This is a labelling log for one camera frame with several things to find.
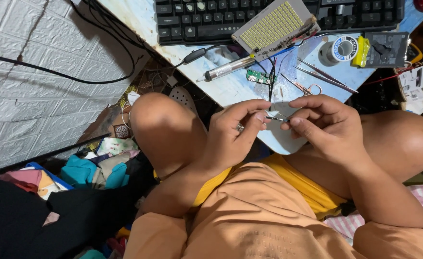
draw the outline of hand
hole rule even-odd
[[[350,165],[367,157],[363,130],[357,110],[335,98],[320,94],[299,97],[288,105],[300,108],[282,123],[292,129],[292,138],[305,137],[326,160]]]
[[[200,162],[207,167],[223,171],[243,161],[260,130],[265,130],[270,119],[264,109],[271,103],[262,100],[247,100],[229,106],[211,116],[207,144]],[[245,127],[237,131],[238,123]]]

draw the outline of yellow shorts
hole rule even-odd
[[[289,165],[289,163],[286,162],[280,154],[273,154],[259,162],[272,168],[282,179],[295,187],[314,211],[318,220],[323,219],[327,215],[338,215],[341,212],[339,205],[347,202],[347,200],[333,194],[298,172],[295,168]],[[213,192],[213,190],[227,178],[229,173],[233,172],[242,165],[243,163],[232,168],[228,168],[222,173],[216,175],[214,178],[208,180],[197,194],[192,207],[200,206]]]

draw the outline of orange shirt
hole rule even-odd
[[[133,223],[124,259],[423,258],[422,229],[369,222],[351,247],[261,163],[237,169],[214,190],[188,232],[183,219],[145,214]]]

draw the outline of yellow tape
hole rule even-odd
[[[364,67],[367,63],[367,54],[370,50],[370,41],[368,39],[359,36],[357,45],[357,56],[352,60],[353,65]]]

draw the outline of fingernail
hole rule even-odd
[[[291,120],[290,120],[290,124],[292,125],[292,126],[296,126],[296,125],[298,125],[298,124],[300,124],[301,123],[301,119],[300,118],[292,118]]]
[[[263,120],[264,120],[264,113],[262,113],[262,112],[258,112],[258,113],[256,113],[255,117],[256,117],[258,120],[260,120],[261,122],[263,122]]]

